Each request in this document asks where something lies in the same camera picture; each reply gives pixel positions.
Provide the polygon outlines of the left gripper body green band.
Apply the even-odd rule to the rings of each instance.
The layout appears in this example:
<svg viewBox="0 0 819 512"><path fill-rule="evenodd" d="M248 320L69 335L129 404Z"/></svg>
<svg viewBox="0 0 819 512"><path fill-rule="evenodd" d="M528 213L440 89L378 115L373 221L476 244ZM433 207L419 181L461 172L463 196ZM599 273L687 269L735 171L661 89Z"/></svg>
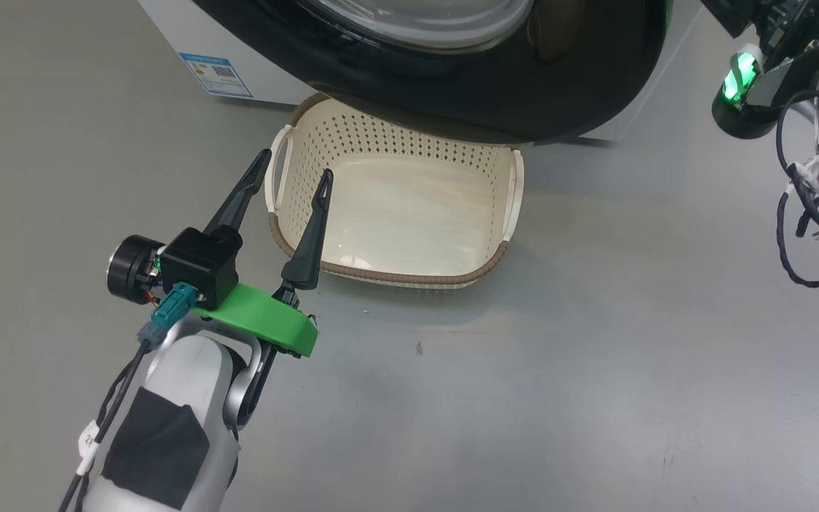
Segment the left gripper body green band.
<svg viewBox="0 0 819 512"><path fill-rule="evenodd" d="M179 235L168 245L133 235L117 247L107 267L111 295L155 307L137 337L156 350L169 331L195 314L218 321L282 352L308 357L318 331L288 302L240 283L238 235Z"/></svg>

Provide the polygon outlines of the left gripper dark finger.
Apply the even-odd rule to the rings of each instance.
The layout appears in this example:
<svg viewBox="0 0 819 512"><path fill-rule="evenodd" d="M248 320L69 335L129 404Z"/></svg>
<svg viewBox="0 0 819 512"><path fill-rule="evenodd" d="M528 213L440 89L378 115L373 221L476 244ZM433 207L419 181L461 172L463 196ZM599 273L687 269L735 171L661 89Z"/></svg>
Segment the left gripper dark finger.
<svg viewBox="0 0 819 512"><path fill-rule="evenodd" d="M310 217L289 262L282 269L284 289L315 289L321 273L321 261L334 175L325 169L310 201Z"/></svg>
<svg viewBox="0 0 819 512"><path fill-rule="evenodd" d="M218 229L228 228L236 231L240 229L252 197L261 189L271 156L271 149L263 149L256 155L217 213L211 218L203 233L211 235Z"/></svg>

